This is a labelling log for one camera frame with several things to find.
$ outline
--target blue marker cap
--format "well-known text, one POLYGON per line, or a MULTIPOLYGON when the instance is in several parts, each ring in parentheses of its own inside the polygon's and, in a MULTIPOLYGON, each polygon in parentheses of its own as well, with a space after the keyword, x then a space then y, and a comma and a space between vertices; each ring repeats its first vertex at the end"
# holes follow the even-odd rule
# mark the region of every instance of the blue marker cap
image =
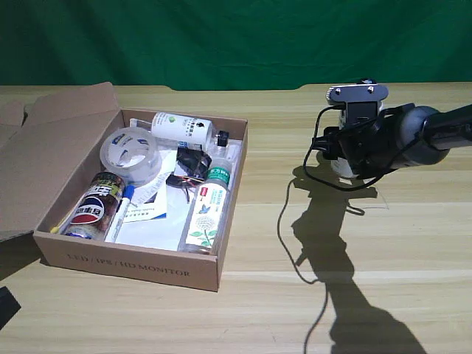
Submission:
POLYGON ((132 199, 134 194, 134 185, 129 184, 128 186, 125 187, 125 191, 123 192, 123 198, 128 198, 132 199))

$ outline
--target cardboard piece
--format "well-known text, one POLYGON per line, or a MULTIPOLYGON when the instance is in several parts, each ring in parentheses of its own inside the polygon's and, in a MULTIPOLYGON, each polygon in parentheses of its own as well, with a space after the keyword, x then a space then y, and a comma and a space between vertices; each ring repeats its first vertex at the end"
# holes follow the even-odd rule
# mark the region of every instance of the cardboard piece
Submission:
MULTIPOLYGON (((120 109, 110 83, 40 98, 23 128, 17 128, 0 147, 0 180, 7 186, 0 189, 0 235, 34 231, 35 242, 51 266, 217 291, 246 156, 245 120, 193 115, 212 120, 218 129, 242 142, 216 255, 49 233, 101 171, 99 151, 104 139, 128 126, 130 118, 150 122, 154 114, 120 109)), ((7 132, 4 126, 0 131, 7 132)))
POLYGON ((21 129, 24 121, 24 107, 19 101, 12 101, 0 108, 0 149, 21 129))

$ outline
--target white bottle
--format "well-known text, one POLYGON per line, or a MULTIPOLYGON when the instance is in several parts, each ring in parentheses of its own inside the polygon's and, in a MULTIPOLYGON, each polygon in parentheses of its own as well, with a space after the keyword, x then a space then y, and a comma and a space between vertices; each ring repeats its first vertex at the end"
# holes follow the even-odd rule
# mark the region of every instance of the white bottle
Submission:
POLYGON ((210 149, 212 163, 205 182, 198 186, 190 206, 177 250, 214 254, 221 237, 221 224, 226 211, 232 163, 226 159, 226 142, 210 149))
POLYGON ((156 138, 178 142, 179 148, 203 150, 208 153, 218 132, 210 120, 179 114, 157 112, 150 128, 156 138))

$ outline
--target marker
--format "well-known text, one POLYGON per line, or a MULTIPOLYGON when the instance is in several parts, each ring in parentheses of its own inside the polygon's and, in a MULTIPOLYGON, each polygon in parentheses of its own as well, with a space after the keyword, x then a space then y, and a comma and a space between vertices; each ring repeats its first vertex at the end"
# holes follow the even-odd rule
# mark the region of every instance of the marker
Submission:
POLYGON ((106 234, 105 242, 115 242, 117 240, 118 231, 121 229, 121 225, 125 219, 125 215, 128 211, 128 207, 130 206, 133 194, 134 186, 127 186, 123 192, 123 198, 121 199, 121 204, 119 205, 118 211, 115 214, 113 221, 111 222, 110 229, 106 234))

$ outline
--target bottle cap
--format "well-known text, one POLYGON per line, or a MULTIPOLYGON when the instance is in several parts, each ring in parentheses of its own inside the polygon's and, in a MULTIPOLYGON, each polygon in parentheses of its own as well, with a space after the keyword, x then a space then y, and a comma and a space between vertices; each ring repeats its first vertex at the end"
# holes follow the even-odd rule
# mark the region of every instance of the bottle cap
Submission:
POLYGON ((227 146, 228 145, 228 139, 229 139, 229 133, 227 131, 218 131, 217 137, 217 146, 227 146))

